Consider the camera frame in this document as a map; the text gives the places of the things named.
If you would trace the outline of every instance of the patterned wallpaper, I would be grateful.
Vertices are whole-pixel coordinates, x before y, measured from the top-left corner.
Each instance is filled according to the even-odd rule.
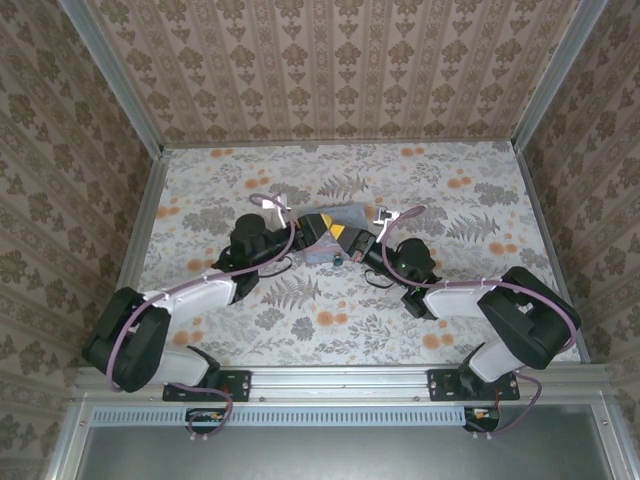
[[[55,1],[0,2],[0,477],[37,478],[148,155]]]
[[[640,446],[640,2],[609,1],[525,153],[590,352]]]
[[[91,0],[166,143],[508,138],[578,0]]]

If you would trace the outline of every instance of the metal profile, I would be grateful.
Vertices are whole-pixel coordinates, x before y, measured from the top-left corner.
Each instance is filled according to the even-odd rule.
[[[628,439],[627,426],[624,423],[616,424],[614,422],[612,412],[616,407],[616,405],[608,405],[606,402],[592,405],[596,429],[602,445],[605,447],[604,453],[613,478],[637,479],[638,457],[635,452],[629,452],[629,444],[625,445],[625,441]]]
[[[628,471],[629,477],[638,479],[640,478],[640,460],[638,459],[638,453],[636,452],[633,440],[631,439],[631,435],[629,434],[627,421],[622,415],[622,409],[620,408],[620,405],[617,404],[608,404],[606,405],[606,408],[611,425],[610,430],[612,432],[612,435],[615,435],[615,443],[618,445],[622,453],[621,456],[617,456],[615,454],[610,455],[610,452],[607,452],[607,454],[610,456],[609,462],[613,461],[622,463],[624,469]],[[594,410],[594,415],[597,416],[597,414],[597,410]],[[609,432],[607,430],[600,431],[600,436],[605,445],[611,443],[607,438],[608,434]]]
[[[122,262],[116,289],[122,287],[137,288],[144,267],[144,259],[153,230],[153,222],[160,203],[160,196],[167,177],[168,160],[162,156],[151,164],[147,186],[144,189],[138,215],[133,225],[127,253]]]
[[[186,426],[189,407],[96,407],[91,427]],[[237,405],[229,426],[239,427],[424,427],[462,426],[463,407],[288,407]],[[194,426],[210,425],[193,422]]]
[[[465,402],[431,402],[426,371],[453,365],[416,365],[384,367],[243,367],[252,371],[248,404],[263,407],[323,406],[463,406]],[[531,373],[544,385],[540,404],[593,404],[602,396],[613,399],[604,365],[552,364],[546,370]],[[535,393],[535,386],[520,383],[524,405]],[[166,407],[161,387],[146,387],[131,394],[113,393],[104,375],[83,368],[76,377],[74,402],[100,406]],[[211,403],[189,403],[190,407]]]
[[[47,480],[57,480],[64,478],[61,476],[61,473],[65,471],[65,465],[69,465],[69,456],[72,455],[72,452],[78,449],[77,446],[73,445],[73,442],[76,441],[77,445],[77,431],[78,428],[78,416],[80,413],[80,406],[70,406],[67,409],[67,414],[64,418],[64,422],[62,423],[62,427],[60,428],[60,434],[58,435],[58,441],[56,443],[56,447],[53,450],[53,454],[51,455],[51,460],[49,462],[49,469],[47,470],[47,474],[45,478]]]
[[[149,155],[152,159],[160,158],[162,136],[147,114],[144,102],[138,98],[131,86],[121,62],[111,50],[100,25],[91,13],[88,2],[85,0],[60,0],[60,4],[80,34],[91,57],[118,99],[118,103],[129,117],[140,140],[149,151]]]
[[[513,132],[516,151],[524,150],[531,139],[606,5],[607,0],[584,0],[578,5]]]

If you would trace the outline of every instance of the fabric item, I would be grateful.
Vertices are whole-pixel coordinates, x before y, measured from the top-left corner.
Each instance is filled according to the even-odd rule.
[[[286,193],[294,215],[360,204],[369,222],[376,204],[400,211],[422,204],[427,212],[392,232],[390,246],[422,238],[435,272],[451,280],[497,277],[524,265],[555,286],[508,142],[186,149],[169,158],[142,291],[208,268],[241,215],[273,214],[248,202],[252,192]],[[363,265],[310,266],[302,253],[291,257],[291,270],[262,279],[241,302],[174,322],[169,343],[197,346],[235,366],[373,365],[460,362],[495,337],[485,319],[413,318],[400,301],[405,290],[367,285]]]
[[[311,210],[309,213],[326,213],[334,223],[359,229],[368,228],[367,214],[364,211],[363,205],[351,204],[340,205],[338,207],[320,207],[317,210]],[[339,255],[343,262],[347,259],[347,255],[342,251],[340,245],[338,245],[338,241],[328,230],[313,246],[307,248],[303,255],[305,262],[309,264],[333,263],[336,255]]]
[[[0,477],[38,478],[150,160],[55,2],[0,2],[0,57]]]
[[[91,0],[168,144],[508,138],[578,0]]]
[[[640,3],[611,0],[526,148],[595,361],[640,447]]]

